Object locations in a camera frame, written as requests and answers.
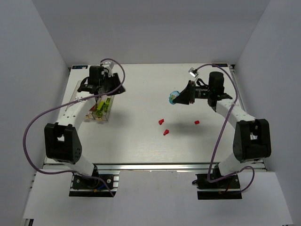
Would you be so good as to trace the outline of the blue frog lego piece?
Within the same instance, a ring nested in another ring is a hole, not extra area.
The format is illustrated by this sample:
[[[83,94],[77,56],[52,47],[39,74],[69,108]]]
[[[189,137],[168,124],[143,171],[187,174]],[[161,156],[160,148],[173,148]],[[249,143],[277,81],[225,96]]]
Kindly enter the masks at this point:
[[[174,105],[174,99],[176,99],[179,96],[180,92],[179,91],[173,91],[170,95],[169,95],[169,103]]]

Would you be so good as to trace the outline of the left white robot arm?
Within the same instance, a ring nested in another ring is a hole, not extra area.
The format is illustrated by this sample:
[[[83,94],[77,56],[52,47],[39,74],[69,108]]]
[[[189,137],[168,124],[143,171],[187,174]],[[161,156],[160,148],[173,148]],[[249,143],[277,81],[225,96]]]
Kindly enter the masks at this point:
[[[109,61],[90,66],[88,76],[81,81],[64,114],[44,128],[46,156],[89,177],[96,176],[96,170],[82,153],[78,130],[102,95],[112,96],[125,92],[118,74],[113,73],[112,69]]]

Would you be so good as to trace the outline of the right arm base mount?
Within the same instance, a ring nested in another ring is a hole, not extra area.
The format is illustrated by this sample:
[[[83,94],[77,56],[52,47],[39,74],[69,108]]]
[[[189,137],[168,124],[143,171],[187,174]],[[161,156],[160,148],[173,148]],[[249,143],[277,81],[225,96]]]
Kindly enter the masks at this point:
[[[199,200],[241,200],[240,182],[237,175],[210,183],[207,173],[196,174],[191,183],[197,187]]]

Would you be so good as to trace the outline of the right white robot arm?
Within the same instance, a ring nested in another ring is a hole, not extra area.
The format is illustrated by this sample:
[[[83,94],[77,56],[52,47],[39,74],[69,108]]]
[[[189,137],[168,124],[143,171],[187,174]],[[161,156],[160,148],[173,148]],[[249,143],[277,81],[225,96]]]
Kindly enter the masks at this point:
[[[250,162],[270,157],[268,121],[249,115],[225,93],[223,73],[211,72],[207,85],[201,85],[200,82],[201,79],[189,81],[183,91],[171,93],[169,101],[172,104],[189,105],[196,99],[205,99],[208,105],[234,128],[232,153],[215,165],[209,179],[213,181],[225,178],[240,172]]]

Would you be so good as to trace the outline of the long green lego brick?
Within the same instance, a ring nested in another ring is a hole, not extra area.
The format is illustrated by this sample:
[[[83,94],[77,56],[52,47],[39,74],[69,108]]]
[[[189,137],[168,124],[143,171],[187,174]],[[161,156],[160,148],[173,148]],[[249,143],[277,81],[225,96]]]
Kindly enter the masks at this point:
[[[96,110],[97,110],[97,111],[102,111],[103,108],[104,108],[104,106],[105,106],[105,102],[104,102],[104,101],[101,101],[101,102],[97,105]]]

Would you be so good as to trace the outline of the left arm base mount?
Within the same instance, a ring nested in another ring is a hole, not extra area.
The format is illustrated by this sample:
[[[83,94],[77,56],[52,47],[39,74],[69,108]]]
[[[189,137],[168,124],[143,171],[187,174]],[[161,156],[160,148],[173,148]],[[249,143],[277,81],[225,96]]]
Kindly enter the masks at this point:
[[[119,182],[119,176],[116,174],[99,174],[99,177],[106,183],[113,195],[116,194]],[[73,175],[69,196],[70,197],[99,197],[112,198],[110,191],[102,181],[96,179],[84,178],[79,175]]]

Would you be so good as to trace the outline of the green lego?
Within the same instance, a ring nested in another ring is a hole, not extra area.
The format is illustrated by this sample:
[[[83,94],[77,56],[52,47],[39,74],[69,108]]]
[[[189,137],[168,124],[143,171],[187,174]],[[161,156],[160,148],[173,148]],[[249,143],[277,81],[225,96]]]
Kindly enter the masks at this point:
[[[111,101],[111,98],[107,98],[106,101],[105,101],[105,105],[109,105],[110,101]]]

